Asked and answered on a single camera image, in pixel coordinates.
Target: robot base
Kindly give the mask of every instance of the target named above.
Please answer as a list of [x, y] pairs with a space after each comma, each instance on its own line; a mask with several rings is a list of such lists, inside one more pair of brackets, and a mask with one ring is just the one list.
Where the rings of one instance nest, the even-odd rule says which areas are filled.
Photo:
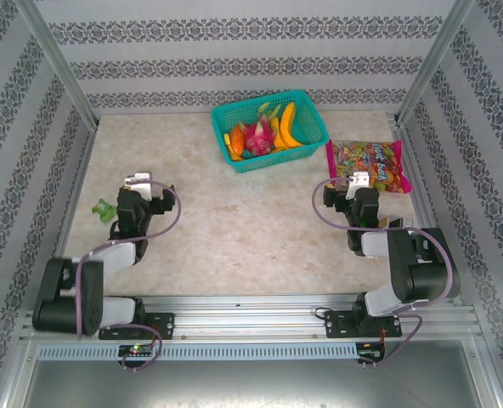
[[351, 311], [325, 312], [325, 331], [328, 338], [401, 337], [400, 322], [393, 316], [373, 317], [367, 313], [365, 293], [358, 295]]
[[[136, 302], [132, 323], [149, 326], [161, 334], [162, 340], [172, 340], [174, 333], [174, 313], [146, 313], [144, 302], [139, 297], [132, 297]], [[115, 328], [100, 329], [99, 340], [150, 340], [151, 333], [146, 330]]]

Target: green toy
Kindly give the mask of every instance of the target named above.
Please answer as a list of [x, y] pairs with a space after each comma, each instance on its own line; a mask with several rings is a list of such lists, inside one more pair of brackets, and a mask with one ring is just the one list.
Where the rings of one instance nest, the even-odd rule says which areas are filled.
[[111, 206], [102, 198], [99, 200], [95, 207], [91, 208], [93, 214], [97, 213], [100, 216], [100, 221], [103, 223], [110, 222], [117, 215], [117, 207]]
[[252, 159], [253, 157], [256, 157], [253, 153], [251, 153], [249, 150], [244, 150], [242, 154], [240, 155], [243, 159]]

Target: robotic arm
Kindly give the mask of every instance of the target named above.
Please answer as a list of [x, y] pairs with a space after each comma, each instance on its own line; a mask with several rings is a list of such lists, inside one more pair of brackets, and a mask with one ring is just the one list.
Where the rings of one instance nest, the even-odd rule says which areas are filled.
[[[376, 189], [369, 188], [367, 172], [357, 172], [352, 181], [335, 187], [324, 187], [327, 207], [344, 213], [353, 227], [378, 228], [378, 198]], [[389, 227], [404, 227], [402, 218]], [[453, 285], [447, 298], [459, 294], [461, 281], [440, 228], [423, 229], [435, 238], [448, 253], [453, 270]], [[393, 313], [405, 304], [424, 303], [438, 298], [446, 287], [447, 271], [438, 249], [422, 235], [405, 229], [361, 232], [348, 231], [348, 246], [358, 256], [389, 257], [391, 281], [374, 291], [358, 295], [351, 312], [326, 313], [328, 337], [377, 337], [387, 328], [388, 337], [402, 335]]]
[[[171, 211], [175, 197], [170, 190], [161, 195], [152, 192], [151, 173], [135, 173], [125, 178], [117, 197], [117, 215], [110, 228], [110, 240], [146, 236], [151, 218]], [[135, 323], [144, 325], [148, 315], [142, 300], [129, 297], [104, 297], [104, 278], [139, 262], [148, 247], [147, 240], [114, 245], [95, 253], [82, 272], [82, 330], [93, 335], [100, 327]], [[52, 258], [46, 264], [35, 304], [32, 324], [39, 331], [76, 333], [76, 305], [73, 296], [65, 296], [76, 283], [77, 259]]]

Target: banana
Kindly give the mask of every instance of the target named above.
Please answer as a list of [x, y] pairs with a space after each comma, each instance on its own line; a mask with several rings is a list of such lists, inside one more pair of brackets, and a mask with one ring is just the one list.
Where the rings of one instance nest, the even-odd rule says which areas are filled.
[[276, 149], [273, 149], [270, 151], [270, 154], [272, 155], [273, 153], [280, 153], [281, 151], [287, 150], [285, 146], [283, 147], [277, 147]]
[[274, 134], [276, 135], [274, 138], [274, 148], [280, 149], [283, 147], [287, 149], [287, 146], [285, 145], [280, 136], [280, 121], [278, 120], [277, 117], [275, 117], [270, 123], [270, 128], [274, 131]]
[[227, 149], [229, 149], [229, 157], [233, 162], [241, 162], [244, 160], [242, 157], [238, 156], [233, 148], [231, 147], [231, 143], [229, 140], [229, 134], [226, 133], [223, 135], [223, 140], [225, 141], [225, 144], [227, 145]]
[[291, 128], [293, 127], [293, 121], [295, 120], [296, 110], [295, 102], [290, 102], [290, 104], [284, 109], [284, 114], [282, 115], [282, 121], [280, 123], [280, 137], [282, 138], [284, 145], [291, 149], [302, 146], [302, 144], [297, 142], [291, 136]]

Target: cable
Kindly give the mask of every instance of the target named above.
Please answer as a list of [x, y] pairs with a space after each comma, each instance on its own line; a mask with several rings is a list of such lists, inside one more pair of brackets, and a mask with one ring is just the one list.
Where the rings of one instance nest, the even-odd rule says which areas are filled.
[[[154, 330], [159, 331], [159, 327], [157, 327], [156, 325], [150, 325], [150, 327]], [[155, 336], [153, 336], [153, 339], [151, 340], [151, 343], [150, 343], [150, 347], [153, 347], [153, 346], [155, 346]]]
[[147, 360], [145, 363], [143, 363], [142, 365], [140, 365], [138, 367], [129, 367], [128, 365], [125, 365], [125, 361], [127, 361], [127, 358], [130, 356], [130, 354], [125, 354], [123, 356], [123, 360], [122, 360], [122, 366], [123, 366], [124, 371], [132, 370], [133, 372], [136, 372], [136, 371], [143, 370], [147, 366], [153, 364], [153, 362], [155, 360], [157, 360], [159, 358], [159, 356], [161, 355], [161, 349], [163, 347], [163, 339], [161, 337], [161, 334], [153, 327], [144, 326], [144, 325], [135, 325], [133, 323], [129, 323], [127, 325], [112, 325], [112, 326], [106, 327], [106, 328], [107, 329], [142, 329], [142, 330], [147, 330], [148, 332], [152, 332], [153, 336], [154, 336], [153, 342], [151, 342], [151, 349], [152, 350], [154, 348], [155, 338], [157, 338], [159, 340], [159, 347], [157, 348], [155, 355], [151, 359]]
[[318, 319], [323, 320], [323, 321], [325, 321], [325, 312], [324, 312], [323, 317], [321, 317], [318, 314], [318, 310], [324, 310], [325, 312], [332, 312], [333, 311], [333, 309], [329, 309], [329, 308], [316, 308], [316, 310], [314, 311], [314, 316], [316, 316]]
[[[83, 332], [82, 332], [82, 268], [83, 268], [83, 264], [89, 258], [91, 258], [95, 253], [103, 251], [104, 249], [112, 247], [114, 245], [126, 244], [128, 242], [138, 242], [138, 241], [143, 241], [143, 240], [150, 240], [150, 239], [156, 238], [158, 236], [161, 236], [163, 234], [166, 234], [168, 231], [170, 231], [174, 227], [174, 225], [176, 225], [176, 223], [180, 219], [180, 216], [182, 215], [182, 202], [180, 201], [180, 197], [178, 196], [178, 194], [176, 194], [176, 191], [173, 188], [167, 186], [166, 184], [163, 184], [163, 183], [160, 183], [160, 182], [154, 181], [154, 180], [136, 180], [133, 182], [129, 182], [128, 184], [145, 184], [145, 183], [159, 185], [163, 189], [169, 190], [174, 195], [174, 198], [176, 199], [176, 202], [178, 203], [178, 213], [176, 214], [176, 218], [172, 221], [172, 223], [170, 225], [168, 225], [165, 229], [162, 229], [159, 232], [156, 232], [151, 235], [137, 236], [135, 238], [127, 238], [126, 240], [108, 241], [101, 246], [97, 246], [96, 248], [94, 248], [93, 250], [86, 253], [85, 255], [83, 255], [80, 258], [80, 262], [78, 262], [78, 266], [76, 269], [76, 284], [75, 284], [75, 286], [76, 286], [76, 334], [77, 334], [78, 339], [82, 338], [82, 334], [83, 334]], [[147, 330], [149, 332], [153, 332], [154, 334], [156, 334], [159, 337], [159, 339], [161, 341], [161, 334], [159, 334], [159, 332], [156, 331], [155, 329], [152, 329], [149, 326], [141, 326], [141, 325], [133, 325], [133, 327], [134, 328], [141, 328], [141, 329]]]
[[[452, 285], [454, 283], [454, 271], [452, 270], [452, 263], [449, 260], [449, 255], [446, 252], [446, 250], [443, 248], [442, 245], [440, 245], [440, 242], [438, 242], [432, 235], [428, 234], [426, 231], [419, 229], [419, 228], [414, 228], [414, 227], [396, 227], [396, 228], [362, 228], [362, 227], [351, 227], [349, 225], [339, 225], [332, 223], [329, 221], [327, 218], [325, 218], [321, 213], [319, 212], [318, 206], [316, 205], [315, 199], [316, 195], [318, 194], [318, 190], [323, 187], [325, 184], [330, 183], [332, 181], [351, 181], [350, 178], [343, 178], [343, 177], [334, 177], [334, 178], [327, 178], [320, 182], [316, 187], [314, 188], [314, 192], [312, 193], [312, 208], [316, 215], [321, 219], [324, 223], [327, 225], [330, 225], [333, 228], [338, 228], [340, 230], [351, 230], [351, 231], [361, 231], [361, 232], [381, 232], [381, 231], [395, 231], [395, 230], [407, 230], [407, 231], [412, 231], [416, 232], [417, 234], [420, 234], [424, 237], [426, 237], [440, 252], [440, 255], [442, 256], [444, 263], [446, 264], [446, 286], [444, 287], [444, 290], [436, 299], [430, 300], [428, 302], [420, 302], [416, 306], [419, 307], [424, 307], [424, 306], [432, 306], [436, 303], [442, 302], [449, 294], [449, 291], [452, 288]], [[407, 304], [397, 310], [393, 311], [393, 314], [398, 314], [405, 312], [407, 310], [413, 309], [414, 305], [413, 303]]]
[[380, 328], [380, 344], [381, 344], [381, 350], [380, 350], [380, 353], [383, 353], [384, 351], [386, 351], [386, 333], [387, 333], [387, 330], [384, 328], [384, 326], [382, 326]]
[[394, 350], [392, 351], [384, 360], [378, 361], [376, 363], [377, 366], [381, 366], [385, 363], [387, 363], [390, 359], [392, 359], [395, 355], [399, 354], [401, 350], [403, 349], [406, 344], [412, 339], [413, 336], [420, 330], [421, 325], [423, 325], [423, 319], [421, 318], [420, 315], [418, 314], [404, 314], [399, 316], [400, 319], [418, 319], [418, 324], [415, 325], [415, 328], [413, 331], [410, 332], [410, 334], [407, 336], [405, 340]]

